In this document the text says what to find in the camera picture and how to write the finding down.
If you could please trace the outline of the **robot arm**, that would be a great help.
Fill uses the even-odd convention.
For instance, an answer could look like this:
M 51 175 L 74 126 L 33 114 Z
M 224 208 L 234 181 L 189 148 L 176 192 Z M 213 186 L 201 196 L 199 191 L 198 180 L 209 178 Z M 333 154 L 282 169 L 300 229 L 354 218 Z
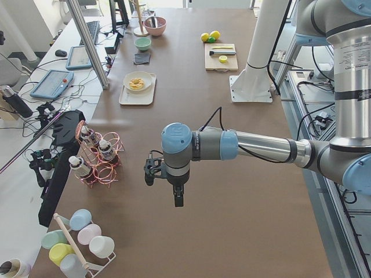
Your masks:
M 235 130 L 191 131 L 172 123 L 162 131 L 162 176 L 183 205 L 190 163 L 250 155 L 294 163 L 346 189 L 370 194 L 370 2 L 300 1 L 297 33 L 325 38 L 334 50 L 336 134 L 330 141 L 292 140 Z

